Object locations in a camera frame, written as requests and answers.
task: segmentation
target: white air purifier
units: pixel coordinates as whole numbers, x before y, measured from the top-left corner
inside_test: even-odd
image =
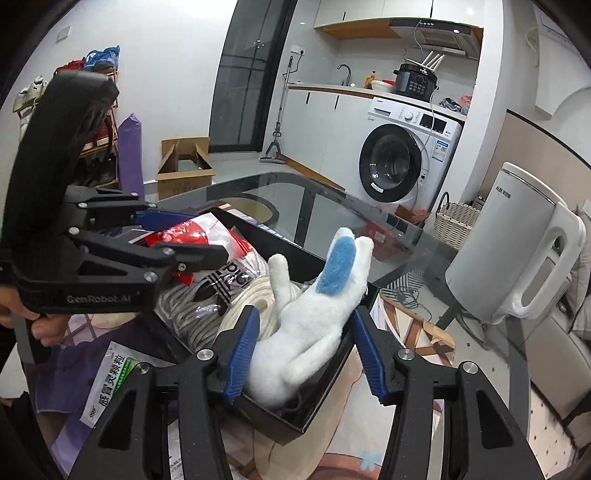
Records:
[[[524,292],[562,237],[564,248],[529,302]],[[534,319],[558,292],[585,242],[583,221],[556,192],[505,163],[472,233],[446,271],[456,300],[483,323],[505,316]]]

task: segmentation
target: human hand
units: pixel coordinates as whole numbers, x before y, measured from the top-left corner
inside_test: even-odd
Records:
[[[10,314],[14,313],[27,320],[32,320],[31,333],[33,337],[41,341],[43,346],[59,343],[64,338],[68,326],[69,315],[39,315],[26,308],[13,286],[0,286],[0,325],[12,328]]]

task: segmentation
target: blue rabbit ear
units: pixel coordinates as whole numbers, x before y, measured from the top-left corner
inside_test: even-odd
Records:
[[[316,291],[330,296],[341,293],[351,275],[356,253],[355,239],[350,236],[339,238],[316,283]]]

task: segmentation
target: label sticker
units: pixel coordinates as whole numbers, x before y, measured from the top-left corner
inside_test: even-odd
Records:
[[[448,148],[448,143],[442,142],[441,140],[437,140],[437,143],[435,144],[435,149],[433,150],[432,158],[442,162],[445,158],[445,154],[447,153]]]

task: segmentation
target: bottle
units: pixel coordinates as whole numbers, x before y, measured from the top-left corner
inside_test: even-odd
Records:
[[[372,70],[371,75],[365,79],[365,86],[363,88],[370,89],[371,82],[375,80],[375,70]]]

